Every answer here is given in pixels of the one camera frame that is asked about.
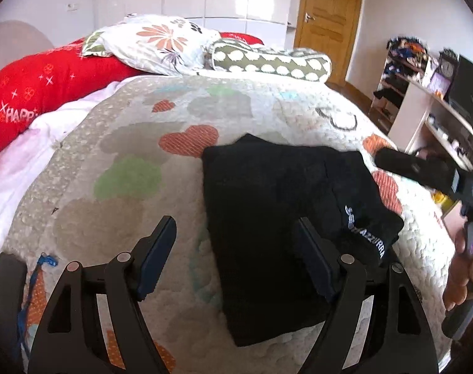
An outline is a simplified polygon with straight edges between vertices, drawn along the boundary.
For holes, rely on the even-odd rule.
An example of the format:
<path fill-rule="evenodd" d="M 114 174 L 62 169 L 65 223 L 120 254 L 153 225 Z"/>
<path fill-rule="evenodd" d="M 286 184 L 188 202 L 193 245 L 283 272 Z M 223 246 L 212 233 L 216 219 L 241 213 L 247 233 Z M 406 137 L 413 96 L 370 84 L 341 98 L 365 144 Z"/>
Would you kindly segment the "right human hand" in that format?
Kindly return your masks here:
<path fill-rule="evenodd" d="M 466 249 L 465 229 L 455 235 L 455 255 L 449 265 L 447 285 L 443 292 L 443 305 L 447 311 L 461 305 L 467 297 L 467 285 L 473 283 L 473 259 L 463 256 Z"/>

